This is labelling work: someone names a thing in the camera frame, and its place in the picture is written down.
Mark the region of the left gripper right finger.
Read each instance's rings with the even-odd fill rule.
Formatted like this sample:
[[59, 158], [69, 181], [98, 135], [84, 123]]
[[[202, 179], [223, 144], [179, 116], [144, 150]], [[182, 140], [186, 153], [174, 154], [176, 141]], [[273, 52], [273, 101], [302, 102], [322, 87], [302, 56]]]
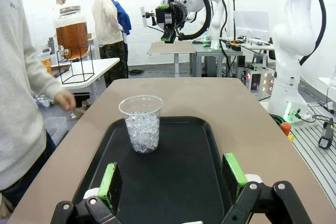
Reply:
[[270, 187], [257, 175], [248, 179], [233, 153], [223, 154], [222, 174], [232, 202], [222, 223], [250, 223], [254, 214], [264, 214], [270, 223], [312, 223], [290, 182]]

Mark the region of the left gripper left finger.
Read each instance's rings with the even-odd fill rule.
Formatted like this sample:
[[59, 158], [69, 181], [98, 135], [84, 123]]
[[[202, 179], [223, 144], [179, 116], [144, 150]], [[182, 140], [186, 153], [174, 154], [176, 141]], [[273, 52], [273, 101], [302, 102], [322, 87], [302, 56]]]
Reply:
[[107, 165], [98, 193], [80, 203], [61, 201], [51, 223], [121, 223], [117, 217], [123, 181], [116, 162]]

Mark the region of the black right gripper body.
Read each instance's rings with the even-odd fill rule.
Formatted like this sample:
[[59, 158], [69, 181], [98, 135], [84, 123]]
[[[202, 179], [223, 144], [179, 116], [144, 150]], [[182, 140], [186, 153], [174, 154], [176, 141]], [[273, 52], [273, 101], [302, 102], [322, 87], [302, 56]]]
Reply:
[[181, 30], [187, 15], [187, 6], [181, 0], [163, 0], [161, 5], [155, 9], [156, 23], [163, 31]]

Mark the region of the person's left hand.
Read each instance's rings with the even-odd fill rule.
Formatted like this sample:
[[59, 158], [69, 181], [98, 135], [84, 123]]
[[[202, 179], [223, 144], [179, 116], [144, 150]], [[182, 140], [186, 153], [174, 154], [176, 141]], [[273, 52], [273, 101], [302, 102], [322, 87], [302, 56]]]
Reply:
[[72, 111], [76, 108], [76, 101], [73, 94], [68, 91], [61, 91], [54, 97], [54, 102], [64, 111]]

